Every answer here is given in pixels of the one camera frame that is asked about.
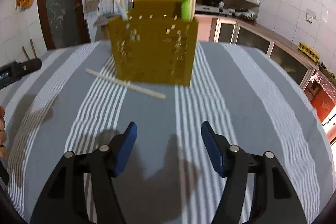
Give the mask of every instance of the gas stove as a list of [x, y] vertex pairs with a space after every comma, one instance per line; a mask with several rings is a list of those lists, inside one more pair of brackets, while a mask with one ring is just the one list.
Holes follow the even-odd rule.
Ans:
[[211, 14], [224, 14], [229, 15], [229, 11], [222, 7], [212, 7], [208, 5], [201, 5], [196, 4], [195, 12], [204, 12], [204, 13], [211, 13]]

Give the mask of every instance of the striped tablecloth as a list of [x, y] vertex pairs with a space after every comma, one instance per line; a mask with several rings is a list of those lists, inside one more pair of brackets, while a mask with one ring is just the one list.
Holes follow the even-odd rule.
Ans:
[[[204, 120], [248, 153], [273, 151], [309, 223], [335, 190], [332, 153], [315, 109], [259, 50], [197, 43], [190, 87], [140, 83], [166, 100], [85, 73], [89, 68], [115, 74], [108, 42], [49, 51], [42, 60], [41, 70], [13, 84], [0, 102], [11, 177], [6, 190], [28, 222], [65, 151], [91, 152], [130, 121], [138, 126], [138, 138], [125, 172], [113, 180], [128, 224], [211, 223], [225, 180], [214, 172], [202, 142]], [[252, 192], [249, 177], [242, 221]], [[85, 193], [96, 221], [89, 175]]]

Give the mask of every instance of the finger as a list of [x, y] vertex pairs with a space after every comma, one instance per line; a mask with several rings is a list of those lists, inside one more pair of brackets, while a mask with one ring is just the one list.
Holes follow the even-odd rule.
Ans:
[[0, 106], [0, 117], [4, 117], [5, 116], [5, 110], [3, 109], [2, 106]]
[[0, 147], [0, 158], [6, 158], [7, 157], [7, 149], [3, 145]]
[[3, 145], [7, 140], [7, 135], [4, 130], [0, 130], [0, 145]]
[[5, 119], [0, 118], [0, 130], [4, 130], [6, 127]]

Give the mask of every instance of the kitchen cabinet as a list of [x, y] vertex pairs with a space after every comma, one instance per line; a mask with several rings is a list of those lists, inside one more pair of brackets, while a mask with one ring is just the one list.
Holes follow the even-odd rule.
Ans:
[[257, 34], [240, 27], [236, 44], [257, 48], [267, 54], [271, 41], [268, 41]]
[[307, 67], [277, 45], [274, 45], [270, 58], [278, 63], [300, 85], [308, 71]]
[[216, 22], [214, 42], [227, 42], [263, 51], [278, 63], [302, 90], [318, 64], [313, 63], [292, 46], [292, 42], [258, 24], [251, 25], [232, 17], [219, 17]]

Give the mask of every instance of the corner shelf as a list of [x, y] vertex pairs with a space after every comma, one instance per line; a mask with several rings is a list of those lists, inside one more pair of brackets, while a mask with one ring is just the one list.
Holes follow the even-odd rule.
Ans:
[[250, 0], [224, 0], [224, 4], [226, 8], [243, 8], [243, 9], [251, 9], [253, 7], [258, 7], [259, 4]]

